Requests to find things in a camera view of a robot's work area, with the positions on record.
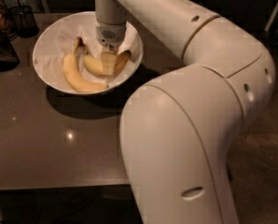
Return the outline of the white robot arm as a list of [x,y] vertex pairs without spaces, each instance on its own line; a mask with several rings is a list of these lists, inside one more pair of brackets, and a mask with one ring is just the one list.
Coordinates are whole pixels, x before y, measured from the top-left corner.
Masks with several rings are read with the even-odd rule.
[[183,63],[138,88],[121,113],[122,157],[143,223],[239,224],[228,150],[271,99],[269,51],[189,0],[96,0],[102,25],[118,8]]

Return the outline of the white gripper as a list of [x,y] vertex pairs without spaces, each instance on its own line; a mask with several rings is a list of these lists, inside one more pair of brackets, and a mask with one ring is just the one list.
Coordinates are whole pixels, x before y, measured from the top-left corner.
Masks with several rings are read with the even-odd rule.
[[125,39],[126,30],[126,23],[106,24],[100,21],[95,22],[95,36],[103,47],[101,61],[105,76],[120,73],[132,57],[132,53],[129,50],[125,50],[117,55],[117,51]]

